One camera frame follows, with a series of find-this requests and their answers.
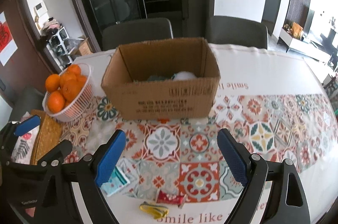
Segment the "teal tissue pack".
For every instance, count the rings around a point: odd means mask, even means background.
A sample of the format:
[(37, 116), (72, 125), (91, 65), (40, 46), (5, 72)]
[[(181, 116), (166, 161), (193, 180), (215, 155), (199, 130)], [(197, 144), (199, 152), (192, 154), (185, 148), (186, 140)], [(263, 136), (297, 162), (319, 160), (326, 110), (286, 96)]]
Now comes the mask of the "teal tissue pack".
[(116, 166), (109, 177), (109, 180), (102, 184), (101, 191), (106, 197), (110, 197), (130, 184), (130, 180), (124, 174), (122, 169)]

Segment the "white plush bunny toy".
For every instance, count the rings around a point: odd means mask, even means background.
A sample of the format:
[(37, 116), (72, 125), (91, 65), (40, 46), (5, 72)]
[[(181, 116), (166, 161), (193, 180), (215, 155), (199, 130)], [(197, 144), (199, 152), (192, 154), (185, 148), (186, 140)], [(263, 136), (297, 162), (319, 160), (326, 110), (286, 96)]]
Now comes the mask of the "white plush bunny toy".
[(178, 80), (192, 80), (196, 79), (197, 77), (192, 72), (181, 71), (172, 76), (173, 81)]

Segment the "yellow woven mat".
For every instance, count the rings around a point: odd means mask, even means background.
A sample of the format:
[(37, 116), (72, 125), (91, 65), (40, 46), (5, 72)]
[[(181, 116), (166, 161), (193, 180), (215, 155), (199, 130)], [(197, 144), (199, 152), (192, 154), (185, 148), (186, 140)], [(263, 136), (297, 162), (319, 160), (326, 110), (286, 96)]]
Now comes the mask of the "yellow woven mat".
[(37, 162), (59, 143), (62, 126), (44, 111), (33, 109), (30, 114), (37, 115), (41, 121), (30, 159), (30, 164), (37, 165)]

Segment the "orange fruit front left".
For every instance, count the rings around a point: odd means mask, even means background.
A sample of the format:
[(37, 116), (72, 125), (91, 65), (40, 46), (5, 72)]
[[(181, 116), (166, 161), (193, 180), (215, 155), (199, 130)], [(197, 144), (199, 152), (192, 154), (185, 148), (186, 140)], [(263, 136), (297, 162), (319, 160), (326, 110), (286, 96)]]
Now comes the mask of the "orange fruit front left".
[(65, 107), (65, 98), (60, 91), (52, 92), (48, 98), (47, 106), (51, 113), (59, 113)]

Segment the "white plastic fruit basket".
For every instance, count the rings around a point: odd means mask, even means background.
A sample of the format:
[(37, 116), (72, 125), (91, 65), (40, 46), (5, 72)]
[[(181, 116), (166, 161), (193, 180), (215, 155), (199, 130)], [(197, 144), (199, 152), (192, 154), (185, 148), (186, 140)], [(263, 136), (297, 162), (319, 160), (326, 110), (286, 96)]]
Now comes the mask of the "white plastic fruit basket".
[(93, 98), (93, 83), (92, 83), (92, 71), (93, 68), (88, 64), (77, 64), (81, 68), (81, 75), (75, 75), (71, 72), (67, 72), (67, 69), (58, 74), (60, 76), (60, 87), (58, 91), (62, 93), (62, 87), (67, 80), (77, 80), (81, 86), (82, 90), (78, 96), (72, 102), (68, 102), (65, 99), (65, 107), (59, 113), (51, 113), (49, 111), (47, 102), (51, 93), (45, 93), (42, 106), (44, 111), (51, 117), (57, 119), (61, 122), (69, 122), (71, 120), (79, 117), (88, 107), (92, 98)]

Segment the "orange fruit centre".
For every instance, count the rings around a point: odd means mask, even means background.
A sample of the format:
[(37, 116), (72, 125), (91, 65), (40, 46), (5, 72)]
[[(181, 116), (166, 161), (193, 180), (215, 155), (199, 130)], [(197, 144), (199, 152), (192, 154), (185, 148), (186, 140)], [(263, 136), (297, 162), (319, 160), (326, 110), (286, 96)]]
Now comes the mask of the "orange fruit centre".
[(72, 102), (73, 100), (75, 100), (81, 90), (81, 84), (74, 79), (67, 80), (62, 87), (63, 96), (68, 102)]

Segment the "patterned table cloth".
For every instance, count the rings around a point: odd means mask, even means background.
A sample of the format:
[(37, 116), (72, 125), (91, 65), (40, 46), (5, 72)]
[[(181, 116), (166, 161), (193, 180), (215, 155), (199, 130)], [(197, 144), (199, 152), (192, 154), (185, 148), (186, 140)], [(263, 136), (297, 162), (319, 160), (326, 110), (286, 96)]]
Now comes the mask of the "patterned table cloth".
[(208, 115), (200, 119), (125, 120), (98, 91), (85, 113), (63, 125), (72, 163), (94, 151), (116, 129), (127, 143), (118, 166), (129, 179), (106, 200), (120, 223), (153, 223), (140, 210), (158, 191), (185, 195), (161, 223), (224, 223), (242, 191), (217, 146), (228, 129), (252, 153), (293, 161), (317, 222), (337, 198), (337, 121), (307, 61), (288, 53), (212, 45), (221, 81)]

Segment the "orange fruit top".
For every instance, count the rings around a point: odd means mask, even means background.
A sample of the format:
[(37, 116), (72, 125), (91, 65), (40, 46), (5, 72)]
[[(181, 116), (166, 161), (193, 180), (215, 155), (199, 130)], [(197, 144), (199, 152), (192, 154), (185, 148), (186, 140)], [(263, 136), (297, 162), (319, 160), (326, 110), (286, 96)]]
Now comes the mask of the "orange fruit top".
[(81, 68), (77, 64), (72, 64), (72, 65), (68, 66), (67, 72), (71, 72), (75, 75), (81, 75)]

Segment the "red paper door poster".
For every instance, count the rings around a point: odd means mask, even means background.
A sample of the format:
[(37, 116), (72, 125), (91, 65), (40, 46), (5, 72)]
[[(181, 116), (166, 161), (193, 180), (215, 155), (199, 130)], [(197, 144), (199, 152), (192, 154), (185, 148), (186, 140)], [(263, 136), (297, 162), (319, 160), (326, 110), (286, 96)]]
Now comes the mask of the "red paper door poster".
[(3, 66), (7, 64), (18, 47), (11, 34), (4, 12), (0, 14), (0, 61)]

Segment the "dark green knitted cloth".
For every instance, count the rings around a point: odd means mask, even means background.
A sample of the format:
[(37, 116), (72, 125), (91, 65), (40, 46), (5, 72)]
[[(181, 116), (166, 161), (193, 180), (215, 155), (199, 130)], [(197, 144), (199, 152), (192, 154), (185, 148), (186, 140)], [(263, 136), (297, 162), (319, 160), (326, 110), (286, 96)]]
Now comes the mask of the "dark green knitted cloth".
[(160, 82), (160, 81), (165, 81), (165, 80), (172, 80), (172, 77), (168, 78), (168, 77), (165, 77), (165, 76), (151, 75), (147, 79), (148, 82)]

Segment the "brown cardboard box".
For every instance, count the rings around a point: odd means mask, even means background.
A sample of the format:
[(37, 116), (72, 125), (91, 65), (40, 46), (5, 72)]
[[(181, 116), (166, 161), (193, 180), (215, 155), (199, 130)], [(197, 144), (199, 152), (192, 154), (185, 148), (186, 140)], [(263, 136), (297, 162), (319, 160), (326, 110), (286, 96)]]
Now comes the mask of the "brown cardboard box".
[[(148, 82), (151, 75), (172, 77), (187, 71), (197, 78)], [(120, 45), (101, 87), (126, 120), (206, 117), (220, 81), (217, 60), (201, 38), (173, 38)]]

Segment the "dark chair right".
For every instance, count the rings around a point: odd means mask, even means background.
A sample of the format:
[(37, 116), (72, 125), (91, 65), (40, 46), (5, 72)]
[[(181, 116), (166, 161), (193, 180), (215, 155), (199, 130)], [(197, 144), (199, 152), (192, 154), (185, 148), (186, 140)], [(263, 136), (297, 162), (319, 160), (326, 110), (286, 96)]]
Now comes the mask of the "dark chair right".
[(206, 24), (205, 38), (213, 44), (233, 44), (267, 49), (267, 27), (259, 22), (228, 16), (212, 16)]

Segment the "dark chair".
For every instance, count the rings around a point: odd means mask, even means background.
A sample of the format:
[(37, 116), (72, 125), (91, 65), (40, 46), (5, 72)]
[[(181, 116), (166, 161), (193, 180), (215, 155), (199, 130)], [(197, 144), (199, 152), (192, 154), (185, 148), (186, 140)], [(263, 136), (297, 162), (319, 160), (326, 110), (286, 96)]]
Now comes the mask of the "dark chair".
[(169, 19), (138, 19), (115, 24), (102, 32), (102, 50), (115, 49), (119, 45), (142, 41), (174, 38)]
[(228, 16), (212, 16), (206, 24), (205, 38), (213, 44), (233, 44), (267, 49), (267, 27), (259, 22)]

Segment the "white tv console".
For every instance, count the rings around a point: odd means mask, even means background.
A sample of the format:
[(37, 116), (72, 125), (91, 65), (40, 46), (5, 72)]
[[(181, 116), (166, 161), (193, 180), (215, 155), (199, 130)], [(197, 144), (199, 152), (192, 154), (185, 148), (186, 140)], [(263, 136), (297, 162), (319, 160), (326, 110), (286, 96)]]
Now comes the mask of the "white tv console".
[(299, 40), (290, 35), (285, 29), (282, 29), (279, 34), (278, 42), (281, 41), (287, 46), (287, 52), (292, 50), (319, 62), (337, 64), (337, 48), (326, 41), (318, 42), (311, 38)]

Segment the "dark chair left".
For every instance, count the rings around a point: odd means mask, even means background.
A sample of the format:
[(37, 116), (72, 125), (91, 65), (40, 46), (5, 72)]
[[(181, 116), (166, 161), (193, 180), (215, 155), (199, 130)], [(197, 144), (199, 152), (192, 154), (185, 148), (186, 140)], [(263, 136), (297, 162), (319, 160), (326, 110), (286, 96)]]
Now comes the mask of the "dark chair left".
[(138, 19), (115, 24), (102, 32), (102, 50), (115, 49), (119, 45), (142, 41), (174, 38), (169, 19)]

